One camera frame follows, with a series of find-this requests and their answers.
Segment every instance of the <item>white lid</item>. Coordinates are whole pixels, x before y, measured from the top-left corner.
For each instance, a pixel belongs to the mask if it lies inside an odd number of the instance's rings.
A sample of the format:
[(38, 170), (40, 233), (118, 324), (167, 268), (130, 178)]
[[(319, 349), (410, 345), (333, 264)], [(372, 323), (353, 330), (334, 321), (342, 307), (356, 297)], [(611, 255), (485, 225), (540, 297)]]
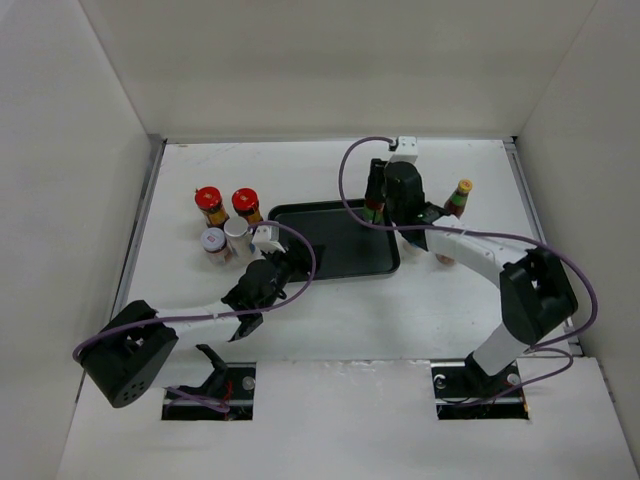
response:
[(239, 238), (244, 236), (249, 229), (249, 222), (242, 217), (233, 217), (224, 224), (224, 233), (230, 238)]
[(215, 252), (224, 247), (227, 239), (219, 228), (207, 228), (200, 236), (200, 243), (206, 251)]

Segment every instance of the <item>yellow bottle label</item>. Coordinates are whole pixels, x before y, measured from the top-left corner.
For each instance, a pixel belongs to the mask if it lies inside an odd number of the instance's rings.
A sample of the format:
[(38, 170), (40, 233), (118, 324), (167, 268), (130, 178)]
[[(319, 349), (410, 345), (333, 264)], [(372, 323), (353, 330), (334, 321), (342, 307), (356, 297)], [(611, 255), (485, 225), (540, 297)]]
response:
[(256, 210), (251, 215), (244, 217), (247, 220), (249, 225), (253, 225), (254, 223), (258, 223), (262, 221), (262, 215), (260, 215), (260, 210)]

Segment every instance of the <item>wire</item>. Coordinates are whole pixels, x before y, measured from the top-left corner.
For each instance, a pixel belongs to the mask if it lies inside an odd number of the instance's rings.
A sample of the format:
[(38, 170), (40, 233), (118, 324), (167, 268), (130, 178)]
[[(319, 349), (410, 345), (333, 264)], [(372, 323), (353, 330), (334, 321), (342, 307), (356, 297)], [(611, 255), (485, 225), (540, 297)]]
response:
[(543, 242), (540, 242), (538, 240), (534, 240), (532, 238), (528, 238), (528, 237), (525, 237), (525, 236), (522, 236), (522, 235), (516, 235), (516, 234), (512, 234), (512, 233), (463, 230), (461, 228), (439, 227), (439, 226), (435, 226), (435, 225), (403, 225), (403, 226), (394, 225), (394, 226), (383, 226), (383, 225), (373, 225), (373, 224), (365, 222), (360, 217), (358, 217), (358, 215), (356, 215), (356, 213), (353, 211), (353, 209), (349, 206), (349, 203), (347, 202), (347, 198), (346, 198), (345, 193), (344, 193), (344, 185), (343, 185), (344, 169), (345, 169), (345, 166), (347, 164), (347, 159), (349, 158), (349, 155), (351, 155), (351, 152), (353, 152), (353, 150), (356, 147), (358, 147), (359, 145), (362, 145), (363, 143), (376, 142), (376, 141), (386, 142), (386, 143), (388, 143), (390, 145), (392, 145), (394, 143), (394, 141), (391, 138), (388, 138), (388, 137), (372, 136), (372, 137), (361, 138), (360, 140), (357, 140), (356, 142), (351, 144), (351, 146), (344, 153), (344, 155), (342, 157), (342, 161), (340, 162), (340, 170), (338, 171), (338, 191), (340, 192), (340, 200), (342, 201), (342, 204), (344, 205), (344, 208), (346, 209), (347, 213), (357, 223), (359, 223), (360, 225), (362, 225), (364, 227), (371, 228), (373, 230), (382, 230), (382, 231), (385, 231), (385, 232), (407, 232), (407, 231), (415, 231), (415, 230), (436, 230), (436, 231), (441, 231), (441, 232), (464, 234), (464, 235), (467, 235), (469, 237), (502, 238), (502, 239), (506, 239), (506, 240), (515, 240), (515, 241), (518, 241), (518, 242), (529, 243), (531, 245), (535, 245), (536, 247), (540, 247), (540, 248), (543, 248), (543, 249), (551, 252), (553, 255), (555, 255), (560, 260), (562, 260), (562, 262), (564, 262), (565, 265), (567, 265), (569, 268), (571, 268), (571, 270), (573, 270), (573, 272), (577, 275), (577, 277), (580, 279), (580, 281), (584, 285), (585, 289), (587, 290), (587, 294), (589, 295), (589, 300), (591, 302), (591, 313), (589, 314), (589, 318), (584, 323), (584, 325), (582, 325), (580, 328), (575, 329), (573, 332), (567, 333), (565, 335), (561, 335), (561, 336), (559, 336), (557, 338), (553, 338), (553, 339), (547, 340), (545, 342), (538, 343), (538, 344), (534, 345), (533, 347), (531, 347), (529, 349), (529, 352), (554, 351), (556, 353), (560, 353), (562, 355), (569, 356), (570, 357), (570, 361), (569, 361), (569, 364), (566, 367), (563, 367), (563, 368), (561, 368), (559, 370), (556, 370), (554, 372), (551, 372), (549, 374), (542, 375), (540, 377), (536, 377), (536, 378), (533, 378), (533, 379), (528, 380), (526, 382), (520, 383), (520, 384), (512, 387), (511, 389), (505, 390), (504, 392), (501, 392), (500, 394), (498, 394), (498, 395), (496, 395), (494, 397), (491, 397), (489, 399), (478, 400), (476, 402), (471, 402), (471, 403), (468, 403), (468, 404), (465, 403), (465, 404), (461, 404), (460, 406), (481, 405), (481, 404), (484, 404), (484, 403), (491, 402), (492, 400), (500, 398), (503, 395), (506, 395), (507, 393), (510, 393), (510, 392), (513, 392), (513, 391), (515, 391), (515, 390), (517, 390), (519, 388), (522, 388), (525, 385), (530, 385), (530, 384), (532, 384), (534, 382), (539, 382), (541, 380), (545, 380), (547, 378), (553, 377), (555, 375), (558, 375), (558, 374), (564, 372), (568, 368), (570, 368), (571, 365), (573, 365), (573, 357), (571, 356), (570, 353), (567, 353), (564, 350), (559, 350), (559, 349), (555, 349), (555, 348), (553, 348), (553, 349), (552, 348), (544, 348), (544, 347), (547, 347), (548, 345), (553, 345), (553, 344), (555, 344), (557, 342), (560, 342), (562, 340), (566, 340), (568, 338), (580, 335), (581, 333), (583, 333), (584, 331), (589, 329), (595, 323), (596, 318), (598, 316), (598, 308), (599, 308), (599, 306), (598, 306), (598, 297), (596, 295), (595, 289), (593, 288), (593, 285), (591, 284), (591, 282), (587, 278), (586, 274), (580, 269), (580, 267), (578, 267), (578, 265), (576, 265), (564, 253), (556, 250), (555, 248), (553, 248), (553, 247), (551, 247), (551, 246), (549, 246), (549, 245), (547, 245), (547, 244), (545, 244)]
[(542, 347), (542, 348), (537, 348), (536, 352), (559, 353), (560, 355), (567, 357), (569, 361), (567, 362), (566, 365), (562, 366), (557, 370), (554, 370), (553, 372), (545, 373), (544, 375), (540, 375), (539, 377), (532, 378), (531, 380), (526, 380), (524, 382), (518, 383), (517, 385), (514, 385), (511, 388), (507, 388), (506, 390), (494, 395), (493, 397), (474, 400), (473, 402), (469, 402), (469, 403), (459, 403), (457, 406), (458, 407), (476, 407), (478, 405), (486, 405), (487, 403), (495, 402), (498, 398), (504, 397), (505, 395), (509, 395), (510, 393), (515, 392), (516, 390), (520, 390), (522, 387), (526, 387), (527, 385), (531, 385), (532, 383), (540, 382), (542, 380), (546, 380), (547, 378), (560, 375), (562, 372), (566, 372), (567, 370), (569, 370), (573, 365), (573, 355), (571, 355), (569, 352), (565, 352), (564, 350), (560, 350), (559, 348)]
[(309, 243), (309, 241), (301, 233), (299, 233), (298, 231), (294, 230), (291, 227), (282, 225), (278, 222), (265, 220), (265, 221), (254, 224), (253, 227), (257, 228), (263, 225), (281, 228), (282, 230), (289, 232), (291, 235), (298, 238), (298, 240), (300, 240), (305, 247), (307, 247), (307, 250), (309, 250), (309, 255), (311, 255), (311, 271), (309, 272), (309, 277), (307, 278), (307, 281), (305, 282), (305, 284), (300, 288), (300, 290), (298, 290), (291, 297), (287, 298), (286, 300), (283, 300), (280, 303), (271, 305), (270, 307), (255, 308), (252, 310), (239, 310), (239, 311), (232, 310), (230, 312), (216, 313), (216, 314), (210, 314), (210, 315), (154, 317), (154, 318), (149, 318), (147, 320), (139, 320), (137, 322), (128, 323), (126, 325), (121, 325), (119, 327), (111, 328), (109, 330), (100, 332), (88, 338), (84, 342), (80, 343), (76, 348), (73, 349), (73, 354), (72, 354), (73, 359), (76, 362), (80, 363), (80, 354), (85, 348), (90, 347), (95, 343), (101, 340), (104, 340), (105, 338), (108, 338), (112, 335), (118, 335), (119, 333), (126, 332), (134, 328), (146, 327), (147, 325), (156, 325), (158, 323), (201, 322), (205, 320), (211, 320), (212, 318), (238, 317), (240, 315), (253, 315), (256, 313), (270, 312), (271, 310), (282, 308), (285, 305), (289, 305), (290, 303), (294, 302), (296, 299), (300, 297), (300, 295), (302, 295), (307, 290), (307, 288), (309, 288), (309, 286), (311, 285), (311, 282), (313, 281), (316, 275), (317, 262), (316, 262), (316, 255), (313, 251), (313, 247), (311, 246), (311, 243)]
[(214, 412), (224, 413), (224, 414), (229, 413), (229, 410), (230, 410), (229, 405), (224, 403), (222, 400), (218, 400), (217, 398), (204, 397), (202, 395), (191, 395), (190, 393), (183, 392), (182, 390), (176, 387), (166, 387), (165, 390), (179, 397), (179, 398), (173, 399), (171, 402), (165, 405), (164, 407), (165, 414), (167, 413), (167, 410), (172, 405), (175, 405), (180, 400), (191, 400), (192, 402), (199, 403), (203, 407), (213, 410)]

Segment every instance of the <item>small white container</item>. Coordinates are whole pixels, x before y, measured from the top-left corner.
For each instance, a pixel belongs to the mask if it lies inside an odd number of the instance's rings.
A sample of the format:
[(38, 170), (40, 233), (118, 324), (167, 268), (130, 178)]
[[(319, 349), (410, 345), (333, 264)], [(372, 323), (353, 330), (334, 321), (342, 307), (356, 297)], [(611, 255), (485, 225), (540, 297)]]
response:
[(233, 254), (241, 261), (254, 259), (256, 247), (251, 243), (253, 236), (249, 233), (249, 223), (242, 217), (233, 217), (224, 224), (224, 234), (229, 241)]
[(200, 236), (200, 243), (214, 265), (224, 265), (231, 258), (227, 238), (219, 228), (207, 228)]

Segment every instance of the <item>white cable clip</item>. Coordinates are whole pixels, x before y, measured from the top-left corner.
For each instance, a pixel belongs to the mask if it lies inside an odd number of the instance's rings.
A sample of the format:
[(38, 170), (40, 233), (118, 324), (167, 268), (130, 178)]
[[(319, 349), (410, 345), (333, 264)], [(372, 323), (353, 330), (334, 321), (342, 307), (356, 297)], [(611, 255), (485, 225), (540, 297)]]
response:
[(275, 251), (285, 252), (284, 247), (278, 241), (280, 230), (271, 225), (260, 225), (253, 233), (251, 243), (255, 247), (265, 253), (273, 253)]

